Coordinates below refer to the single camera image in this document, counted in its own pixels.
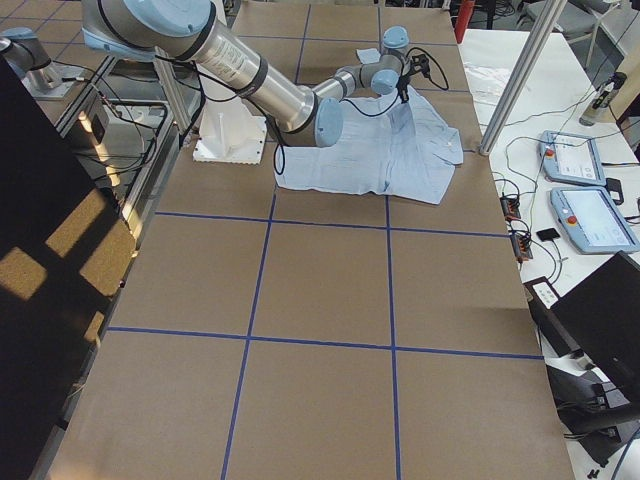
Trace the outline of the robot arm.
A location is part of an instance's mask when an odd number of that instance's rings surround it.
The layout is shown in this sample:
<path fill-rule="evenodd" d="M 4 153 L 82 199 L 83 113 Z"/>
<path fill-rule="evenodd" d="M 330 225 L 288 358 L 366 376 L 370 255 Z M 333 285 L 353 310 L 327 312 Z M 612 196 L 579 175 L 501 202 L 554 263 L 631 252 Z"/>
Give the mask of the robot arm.
<path fill-rule="evenodd" d="M 15 27 L 1 32 L 1 55 L 20 78 L 27 78 L 38 91 L 47 92 L 61 84 L 52 59 L 35 32 Z"/>
<path fill-rule="evenodd" d="M 330 147 L 340 138 L 340 101 L 359 88 L 379 95 L 396 92 L 407 102 L 411 76 L 426 73 L 425 55 L 409 53 L 405 28 L 383 36 L 378 61 L 339 69 L 314 88 L 297 86 L 237 38 L 210 1 L 85 1 L 83 34 L 88 47 L 138 61 L 156 49 L 176 62 L 194 62 L 237 96 L 262 109 L 277 139 L 292 147 Z"/>

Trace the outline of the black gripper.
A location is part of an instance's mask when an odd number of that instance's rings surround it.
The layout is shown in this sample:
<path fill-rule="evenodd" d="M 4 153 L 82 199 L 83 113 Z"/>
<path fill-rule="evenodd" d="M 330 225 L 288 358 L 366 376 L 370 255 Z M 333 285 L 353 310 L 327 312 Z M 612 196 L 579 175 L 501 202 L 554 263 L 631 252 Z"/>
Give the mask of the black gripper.
<path fill-rule="evenodd" d="M 402 73 L 397 83 L 397 91 L 401 99 L 401 103 L 407 103 L 408 86 L 411 77 L 421 74 L 424 78 L 430 78 L 429 58 L 425 53 L 418 55 L 409 55 L 405 60 Z"/>

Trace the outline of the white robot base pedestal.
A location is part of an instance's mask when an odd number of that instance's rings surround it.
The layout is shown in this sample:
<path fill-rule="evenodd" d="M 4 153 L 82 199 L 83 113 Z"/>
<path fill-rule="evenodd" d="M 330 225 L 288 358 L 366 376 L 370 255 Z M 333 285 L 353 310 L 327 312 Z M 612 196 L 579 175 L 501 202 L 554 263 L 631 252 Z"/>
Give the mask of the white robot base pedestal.
<path fill-rule="evenodd" d="M 266 119 L 253 115 L 240 99 L 207 101 L 193 159 L 196 162 L 259 164 L 267 135 Z"/>

